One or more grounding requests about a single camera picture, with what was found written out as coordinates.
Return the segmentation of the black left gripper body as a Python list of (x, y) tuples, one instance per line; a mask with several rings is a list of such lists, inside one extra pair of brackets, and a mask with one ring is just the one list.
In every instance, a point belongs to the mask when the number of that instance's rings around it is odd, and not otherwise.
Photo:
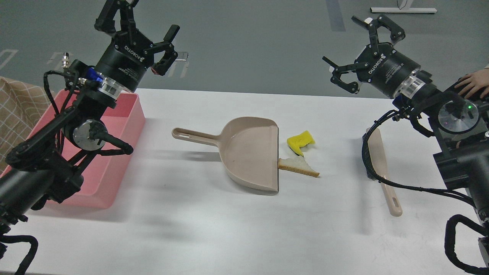
[(96, 64), (95, 71), (134, 92), (146, 70), (153, 65), (154, 56), (145, 53), (153, 43), (151, 40), (139, 31), (131, 36), (130, 41), (127, 32), (115, 33)]

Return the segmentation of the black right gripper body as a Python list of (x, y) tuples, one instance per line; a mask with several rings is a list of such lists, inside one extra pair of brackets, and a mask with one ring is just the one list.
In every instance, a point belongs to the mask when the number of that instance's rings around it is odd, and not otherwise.
[(389, 42), (378, 44), (377, 55), (372, 48), (371, 45), (365, 46), (355, 59), (356, 64), (362, 64), (362, 68), (356, 70), (357, 78), (394, 99), (400, 93), (401, 83), (421, 65), (398, 52)]

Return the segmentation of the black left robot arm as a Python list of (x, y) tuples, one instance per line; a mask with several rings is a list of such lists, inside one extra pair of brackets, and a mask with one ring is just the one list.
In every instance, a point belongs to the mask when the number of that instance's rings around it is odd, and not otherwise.
[(146, 71), (164, 76), (178, 58), (173, 40), (180, 27), (170, 26), (163, 41), (153, 42), (137, 27), (137, 1), (107, 0), (95, 29), (111, 43), (95, 66), (63, 56), (61, 71), (44, 73), (44, 91), (53, 119), (6, 157), (10, 170), (1, 177), (1, 255), (7, 245), (28, 243), (16, 270), (24, 275), (38, 250), (31, 235), (9, 235), (12, 225), (26, 222), (26, 211), (42, 209), (48, 200), (61, 203), (81, 190), (82, 173), (97, 155), (131, 155), (133, 147), (108, 132), (101, 118), (115, 108), (122, 92), (134, 92)]

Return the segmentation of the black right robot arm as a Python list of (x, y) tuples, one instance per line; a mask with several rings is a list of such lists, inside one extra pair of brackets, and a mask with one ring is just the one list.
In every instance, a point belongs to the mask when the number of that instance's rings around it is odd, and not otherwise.
[[(369, 33), (369, 44), (352, 64), (339, 66), (329, 58), (331, 82), (351, 94), (367, 83), (393, 100), (395, 110), (376, 120), (362, 138), (362, 160), (368, 175), (388, 186), (428, 192), (454, 198), (471, 205), (478, 216), (474, 222), (463, 215), (449, 218), (445, 227), (445, 254), (466, 273), (487, 275), (488, 266), (463, 263), (455, 252), (456, 227), (464, 224), (479, 233), (479, 249), (488, 261), (488, 131), (473, 133), (488, 124), (488, 99), (464, 99), (448, 88), (439, 90), (431, 74), (398, 52), (394, 45), (405, 38), (405, 31), (386, 15), (352, 21)], [(441, 152), (433, 155), (446, 189), (405, 186), (377, 173), (373, 166), (374, 148), (368, 144), (373, 132), (388, 119), (409, 120), (413, 129), (426, 137), (434, 136)]]

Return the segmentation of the person's hand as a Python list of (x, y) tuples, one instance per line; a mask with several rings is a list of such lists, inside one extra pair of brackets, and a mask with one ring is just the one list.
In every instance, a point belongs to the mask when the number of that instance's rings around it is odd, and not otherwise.
[(461, 77), (454, 89), (465, 99), (484, 99), (489, 94), (489, 68), (468, 73)]

